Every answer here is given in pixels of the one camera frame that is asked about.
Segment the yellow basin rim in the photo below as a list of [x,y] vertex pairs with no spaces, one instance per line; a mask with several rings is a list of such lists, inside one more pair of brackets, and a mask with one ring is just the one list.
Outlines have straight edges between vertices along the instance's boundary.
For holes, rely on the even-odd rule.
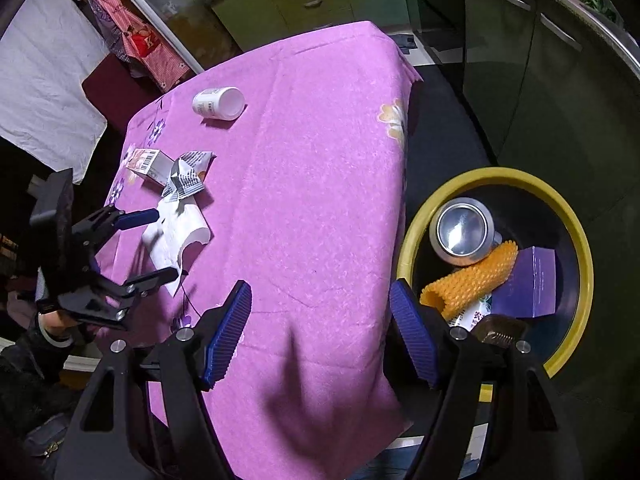
[[[574,210],[571,209],[566,200],[546,182],[543,182],[532,174],[512,168],[481,168],[479,170],[467,171],[452,178],[440,186],[427,201],[422,204],[414,220],[411,222],[409,230],[404,237],[404,242],[402,242],[402,248],[400,249],[396,275],[398,278],[404,278],[409,286],[412,286],[414,261],[418,253],[418,247],[420,247],[422,238],[427,232],[431,218],[433,218],[437,209],[447,200],[469,189],[486,186],[488,184],[503,184],[519,187],[529,191],[540,200],[543,200],[562,220],[574,244],[578,259],[578,273],[580,276],[578,305],[574,320],[560,343],[560,346],[545,362],[546,372],[549,374],[549,377],[553,377],[574,353],[575,348],[580,342],[584,328],[587,325],[591,311],[591,300],[593,299],[593,261],[591,259],[591,251],[587,237]],[[492,387],[490,384],[484,384],[480,392],[480,402],[490,402],[491,398]]]

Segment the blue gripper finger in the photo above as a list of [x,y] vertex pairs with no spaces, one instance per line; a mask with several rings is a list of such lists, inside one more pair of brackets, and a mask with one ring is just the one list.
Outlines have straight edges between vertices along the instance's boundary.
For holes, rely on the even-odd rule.
[[114,223],[116,230],[126,231],[141,225],[152,224],[160,218],[158,209],[145,209],[144,211],[134,211],[120,215]]
[[404,280],[391,284],[389,307],[418,377],[434,388],[438,383],[438,348],[417,311],[415,295]]
[[240,340],[242,330],[251,313],[251,287],[243,283],[216,333],[207,345],[206,364],[202,380],[209,388],[224,378]]

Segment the cabinet drawer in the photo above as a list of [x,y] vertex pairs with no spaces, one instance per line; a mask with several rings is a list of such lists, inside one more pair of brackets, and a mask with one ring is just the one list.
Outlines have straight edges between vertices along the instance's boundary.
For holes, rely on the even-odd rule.
[[303,20],[290,24],[289,31],[292,34],[302,34],[303,32],[333,27],[334,25],[351,23],[353,21],[353,12],[347,7],[345,9],[329,10],[327,12],[313,14]]
[[289,35],[271,0],[220,0],[211,8],[244,52]]
[[349,0],[278,0],[276,4],[289,27],[330,10],[350,8]]

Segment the pink tablecloth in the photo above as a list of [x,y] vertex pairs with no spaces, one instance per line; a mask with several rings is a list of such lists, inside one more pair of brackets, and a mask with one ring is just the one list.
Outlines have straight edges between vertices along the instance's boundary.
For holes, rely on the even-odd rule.
[[[153,146],[172,158],[212,150],[196,196],[212,232],[184,279],[197,312],[238,279],[253,289],[251,316],[226,378],[205,395],[229,463],[244,480],[343,479],[402,431],[382,374],[386,297],[402,212],[404,133],[419,76],[368,22],[269,44],[181,84],[140,110],[125,150]],[[193,96],[237,86],[248,104],[234,123],[203,120]],[[159,189],[121,169],[111,200],[155,207]],[[122,282],[149,270],[143,228],[101,251]],[[137,308],[135,344],[180,323],[183,293],[163,288]],[[159,388],[152,407],[161,417]]]

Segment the purple box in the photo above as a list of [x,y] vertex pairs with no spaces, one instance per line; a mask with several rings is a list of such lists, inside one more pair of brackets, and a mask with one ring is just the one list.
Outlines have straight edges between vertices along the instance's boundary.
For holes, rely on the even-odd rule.
[[556,252],[529,247],[518,251],[506,282],[491,294],[491,313],[538,317],[556,312]]

